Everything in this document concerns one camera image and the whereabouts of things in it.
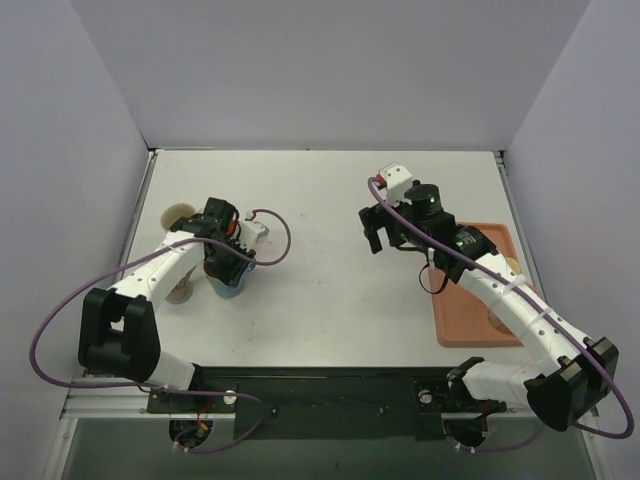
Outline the blue mug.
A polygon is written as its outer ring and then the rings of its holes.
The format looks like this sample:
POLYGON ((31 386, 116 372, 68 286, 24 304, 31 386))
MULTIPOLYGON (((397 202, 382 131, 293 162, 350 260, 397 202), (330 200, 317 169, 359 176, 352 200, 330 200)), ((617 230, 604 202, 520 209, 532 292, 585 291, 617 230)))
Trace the blue mug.
POLYGON ((205 277, 208 280, 209 284, 212 286, 214 292, 219 297, 233 298, 242 293, 247 283, 247 280, 254 269, 255 269, 255 265, 250 264, 240 276, 238 284, 236 286, 226 285, 221 280, 214 278, 210 275, 205 275, 205 277))

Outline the beige patterned mug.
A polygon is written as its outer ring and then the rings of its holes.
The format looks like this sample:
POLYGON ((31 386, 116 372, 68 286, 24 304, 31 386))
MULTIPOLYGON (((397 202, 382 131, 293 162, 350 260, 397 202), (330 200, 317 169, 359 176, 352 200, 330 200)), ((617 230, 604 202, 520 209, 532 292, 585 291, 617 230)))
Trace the beige patterned mug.
POLYGON ((166 301, 170 304, 180 305, 186 303, 193 294, 193 285, 191 276, 193 271, 190 270, 186 275, 173 287, 166 296, 166 301))

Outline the white patterned mug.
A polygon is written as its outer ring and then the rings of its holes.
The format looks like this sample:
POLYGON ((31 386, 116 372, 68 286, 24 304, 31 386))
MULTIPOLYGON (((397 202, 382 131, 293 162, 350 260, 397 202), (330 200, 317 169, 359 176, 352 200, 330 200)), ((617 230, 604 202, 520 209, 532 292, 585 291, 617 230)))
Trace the white patterned mug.
POLYGON ((175 222, 183 217, 190 218, 196 213, 196 208, 187 203, 177 203, 169 206, 160 215, 160 226, 164 232, 168 232, 175 222))

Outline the yellow mug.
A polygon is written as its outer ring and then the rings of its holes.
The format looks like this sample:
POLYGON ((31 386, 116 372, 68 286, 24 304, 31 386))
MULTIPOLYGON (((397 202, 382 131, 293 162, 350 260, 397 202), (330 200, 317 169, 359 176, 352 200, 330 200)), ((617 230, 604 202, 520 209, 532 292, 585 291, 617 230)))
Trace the yellow mug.
POLYGON ((520 265, 519 265, 519 263, 518 263, 514 258, 506 257, 506 258, 505 258, 505 260, 506 260, 507 264, 509 265, 509 267, 510 267, 510 268, 511 268, 511 269, 512 269, 516 274, 519 274, 519 273, 521 272, 520 265))

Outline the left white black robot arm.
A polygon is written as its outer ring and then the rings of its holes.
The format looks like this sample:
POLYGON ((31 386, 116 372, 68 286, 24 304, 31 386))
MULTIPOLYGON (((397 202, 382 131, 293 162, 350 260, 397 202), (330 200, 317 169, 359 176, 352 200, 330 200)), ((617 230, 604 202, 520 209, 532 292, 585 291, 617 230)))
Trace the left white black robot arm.
POLYGON ((241 219, 234 205, 217 198, 210 198, 202 212, 175 219, 157 257, 84 297, 80 365, 94 374, 169 388, 170 399, 183 411, 200 408, 206 388, 193 378, 196 366, 162 350, 155 312, 198 265, 209 278, 238 290, 267 234, 253 214, 241 219))

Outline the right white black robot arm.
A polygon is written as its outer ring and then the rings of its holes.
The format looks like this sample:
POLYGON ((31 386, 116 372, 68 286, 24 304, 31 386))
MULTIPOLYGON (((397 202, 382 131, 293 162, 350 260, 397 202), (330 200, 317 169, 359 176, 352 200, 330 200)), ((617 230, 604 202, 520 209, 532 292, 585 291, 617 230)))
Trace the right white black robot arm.
POLYGON ((449 402, 468 409, 481 401, 529 407, 547 426, 564 431, 608 394, 628 405, 614 381, 619 352, 573 327, 509 266, 478 228, 460 224, 441 205, 433 184, 411 180, 396 204, 381 196, 387 182, 368 181, 376 205, 359 216, 373 253, 384 229, 394 248, 410 244, 437 270, 493 313, 525 347, 530 365, 503 365, 473 357, 450 371, 449 402))

